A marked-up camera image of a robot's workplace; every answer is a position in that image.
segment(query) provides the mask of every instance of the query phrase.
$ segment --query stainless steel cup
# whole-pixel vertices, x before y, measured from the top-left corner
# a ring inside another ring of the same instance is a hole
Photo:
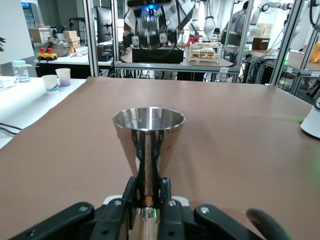
[[[113,122],[136,178],[140,208],[158,208],[161,178],[185,117],[174,110],[145,107],[120,111]]]

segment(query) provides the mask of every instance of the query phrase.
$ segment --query plastic container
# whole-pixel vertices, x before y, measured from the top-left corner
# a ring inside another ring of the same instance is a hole
[[[27,67],[32,67],[30,64],[26,64],[24,60],[14,60],[12,61],[12,69],[15,79],[18,83],[28,83],[30,82],[29,72]]]

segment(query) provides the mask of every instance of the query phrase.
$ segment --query person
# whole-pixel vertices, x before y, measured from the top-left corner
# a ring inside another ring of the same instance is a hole
[[[249,1],[246,1],[243,4],[242,10],[237,11],[231,17],[231,24],[230,24],[229,38],[228,38],[228,44],[230,44],[230,45],[240,46],[241,36],[242,36],[243,30],[244,30],[244,23],[245,23],[248,4],[249,4]],[[225,28],[222,31],[222,36],[221,36],[220,42],[223,45],[226,44],[228,25],[229,25],[229,22],[226,24]],[[236,61],[236,55],[231,53],[230,54],[230,62],[234,63],[235,61]]]

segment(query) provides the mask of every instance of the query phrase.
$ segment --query paper cup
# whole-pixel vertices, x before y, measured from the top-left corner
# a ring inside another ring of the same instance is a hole
[[[55,72],[58,75],[61,87],[70,86],[70,68],[58,68]]]
[[[45,75],[42,76],[45,90],[48,94],[57,94],[58,89],[58,81],[57,81],[57,75]]]

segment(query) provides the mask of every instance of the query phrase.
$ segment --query wall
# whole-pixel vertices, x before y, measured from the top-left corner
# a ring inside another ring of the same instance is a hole
[[[34,56],[21,1],[0,0],[0,6],[0,36],[6,41],[0,64]]]
[[[60,26],[57,0],[38,0],[39,8],[46,26]]]

